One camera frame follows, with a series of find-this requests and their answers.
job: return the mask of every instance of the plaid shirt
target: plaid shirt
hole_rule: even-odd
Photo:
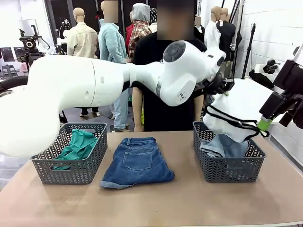
[[[131,61],[133,59],[134,50],[139,39],[149,35],[150,33],[152,33],[152,31],[148,28],[148,21],[134,20],[134,29],[128,45],[128,54]]]

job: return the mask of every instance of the light blue jacket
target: light blue jacket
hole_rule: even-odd
[[[125,41],[119,33],[119,27],[113,23],[105,23],[100,20],[99,32],[100,59],[116,63],[125,63],[127,58]]]

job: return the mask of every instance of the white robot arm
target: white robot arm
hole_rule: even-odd
[[[163,64],[138,66],[74,56],[47,56],[30,69],[27,88],[0,98],[0,152],[32,156],[46,150],[59,132],[58,113],[66,108],[104,106],[135,81],[167,105],[177,106],[210,87],[225,59],[218,48],[201,53],[185,41],[173,42]]]

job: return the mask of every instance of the back pocket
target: back pocket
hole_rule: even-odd
[[[125,152],[123,164],[132,170],[150,169],[152,166],[152,152],[129,153]]]

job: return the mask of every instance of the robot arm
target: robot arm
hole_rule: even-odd
[[[104,106],[121,92],[142,83],[167,105],[177,106],[193,93],[224,91],[217,74],[225,58],[219,49],[201,53],[192,44],[176,41],[167,47],[163,64],[138,66],[74,56],[47,56],[31,67],[27,88],[0,98],[0,152],[32,156],[46,150],[59,132],[58,113],[76,106]]]
[[[258,127],[265,131],[280,114],[285,115],[280,123],[287,127],[291,120],[303,129],[303,45],[293,60],[287,60],[277,75],[274,85],[284,90],[283,93],[272,93],[260,109],[262,119]]]

